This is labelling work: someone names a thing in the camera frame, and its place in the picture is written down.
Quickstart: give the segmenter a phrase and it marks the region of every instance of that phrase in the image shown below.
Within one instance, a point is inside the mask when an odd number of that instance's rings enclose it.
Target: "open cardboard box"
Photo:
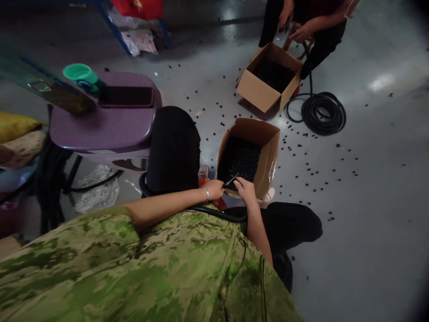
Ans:
[[[217,170],[222,160],[222,154],[231,136],[248,140],[262,147],[253,184],[255,186],[256,197],[263,200],[268,193],[276,170],[280,129],[265,121],[236,118],[235,123],[226,131],[222,138],[218,153],[216,178],[218,176]],[[225,189],[225,193],[235,198],[240,197],[238,192],[234,190]]]
[[[253,71],[264,57],[271,58],[276,63],[289,67],[294,71],[295,77],[290,81],[283,93],[279,93],[253,74]],[[280,109],[282,109],[299,86],[302,67],[303,63],[301,61],[270,42],[256,52],[252,61],[244,70],[238,84],[237,93],[264,113],[268,112],[279,99]]]

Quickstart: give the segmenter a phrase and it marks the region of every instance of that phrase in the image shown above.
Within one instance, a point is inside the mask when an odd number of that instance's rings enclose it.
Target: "white shoe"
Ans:
[[[265,201],[265,202],[270,202],[271,200],[273,200],[273,198],[274,198],[275,194],[276,194],[276,190],[275,190],[273,187],[270,187],[270,188],[268,189],[268,193],[267,193],[267,195],[266,195],[266,196],[265,196],[265,198],[264,198],[264,201]]]

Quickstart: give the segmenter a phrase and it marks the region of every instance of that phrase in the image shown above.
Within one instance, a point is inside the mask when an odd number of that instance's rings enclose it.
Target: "white plastic bag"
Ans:
[[[153,34],[149,29],[128,30],[121,32],[124,43],[130,53],[136,57],[141,51],[157,53]]]
[[[114,174],[112,168],[106,165],[98,165],[93,172],[78,183],[79,188],[92,186]],[[104,185],[95,187],[83,193],[76,202],[75,210],[82,214],[114,206],[119,196],[119,181],[114,178]]]

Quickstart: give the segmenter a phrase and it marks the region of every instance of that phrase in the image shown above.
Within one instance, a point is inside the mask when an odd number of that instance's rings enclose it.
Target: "black pants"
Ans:
[[[264,26],[262,28],[259,47],[265,46],[273,41],[277,31],[278,17],[283,10],[283,0],[268,0],[265,8]],[[294,18],[299,17],[300,13],[295,12]],[[333,26],[332,28],[316,31],[314,33],[315,42],[310,52],[310,57],[307,57],[301,72],[301,79],[305,79],[311,70],[315,69],[324,61],[326,57],[332,53],[336,46],[341,43],[345,31],[346,21]]]
[[[200,136],[184,110],[167,106],[158,110],[153,123],[147,187],[155,194],[198,188]],[[246,207],[225,212],[234,215]],[[322,223],[308,207],[294,203],[271,203],[261,209],[273,256],[322,235]]]

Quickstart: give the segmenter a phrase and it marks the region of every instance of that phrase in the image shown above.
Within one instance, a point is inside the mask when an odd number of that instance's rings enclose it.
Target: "blue metal frame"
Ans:
[[[99,12],[101,17],[104,19],[106,24],[109,26],[110,30],[112,30],[113,34],[115,35],[116,39],[119,41],[121,46],[124,48],[127,54],[131,55],[130,51],[128,50],[128,47],[124,43],[121,34],[116,29],[116,26],[110,21],[109,17],[107,17],[106,12],[104,11],[103,7],[100,5],[101,2],[106,2],[105,0],[90,0],[89,1]]]
[[[165,42],[167,43],[167,46],[170,47],[170,44],[171,44],[170,37],[168,36],[168,31],[167,31],[167,28],[165,27],[164,19],[160,18],[158,19],[158,21],[160,22],[162,32],[164,33]]]
[[[89,0],[89,2],[90,2],[90,4],[92,4],[97,9],[97,11],[103,17],[104,21],[109,26],[110,30],[112,30],[116,39],[119,41],[121,46],[125,49],[126,53],[131,55],[130,51],[128,50],[128,47],[126,46],[126,44],[124,43],[124,41],[121,37],[121,34],[117,30],[116,26],[110,21],[109,17],[107,17],[106,12],[104,11],[103,7],[100,5],[101,2],[106,2],[108,4],[110,2],[108,0]],[[167,31],[167,28],[165,27],[164,19],[160,18],[160,19],[158,19],[158,22],[160,23],[162,32],[164,34],[165,43],[167,44],[167,47],[170,47],[170,45],[171,45],[170,37],[168,36],[168,31]]]

